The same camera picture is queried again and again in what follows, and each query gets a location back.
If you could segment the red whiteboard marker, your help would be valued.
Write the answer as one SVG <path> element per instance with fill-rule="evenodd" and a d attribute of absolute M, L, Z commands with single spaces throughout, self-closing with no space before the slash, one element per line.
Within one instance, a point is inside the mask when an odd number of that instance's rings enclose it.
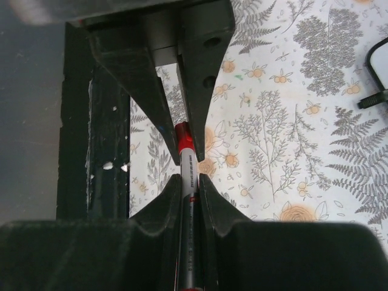
<path fill-rule="evenodd" d="M 198 236 L 198 174 L 189 123 L 175 126 L 181 170 L 181 222 L 176 290 L 202 288 Z"/>

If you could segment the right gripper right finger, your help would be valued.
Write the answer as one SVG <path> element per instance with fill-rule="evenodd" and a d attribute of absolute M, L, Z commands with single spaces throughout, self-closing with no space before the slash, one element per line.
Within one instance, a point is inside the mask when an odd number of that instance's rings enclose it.
<path fill-rule="evenodd" d="M 386 290 L 387 259 L 361 224 L 252 221 L 199 177 L 206 290 Z"/>

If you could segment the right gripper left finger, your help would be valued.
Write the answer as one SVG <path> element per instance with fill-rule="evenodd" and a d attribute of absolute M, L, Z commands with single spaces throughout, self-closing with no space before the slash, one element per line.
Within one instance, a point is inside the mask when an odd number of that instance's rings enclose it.
<path fill-rule="evenodd" d="M 2 290 L 173 290 L 181 177 L 129 219 L 1 227 Z"/>

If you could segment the small whiteboard black frame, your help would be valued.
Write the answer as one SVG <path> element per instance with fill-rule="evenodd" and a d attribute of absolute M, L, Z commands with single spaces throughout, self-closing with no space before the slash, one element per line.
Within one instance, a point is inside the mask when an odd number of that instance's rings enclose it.
<path fill-rule="evenodd" d="M 378 89 L 387 90 L 387 38 L 367 52 L 366 66 Z"/>

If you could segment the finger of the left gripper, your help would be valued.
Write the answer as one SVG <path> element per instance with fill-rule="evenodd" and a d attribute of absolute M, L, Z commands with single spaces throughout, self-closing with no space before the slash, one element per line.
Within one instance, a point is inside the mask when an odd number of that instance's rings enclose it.
<path fill-rule="evenodd" d="M 206 155 L 205 126 L 216 79 L 235 32 L 230 1 L 204 1 L 180 12 L 178 71 L 198 161 Z"/>
<path fill-rule="evenodd" d="M 178 165 L 175 128 L 142 25 L 139 22 L 105 22 L 77 27 L 68 22 L 66 27 L 85 41 L 94 60 L 140 106 L 162 135 L 173 162 Z"/>

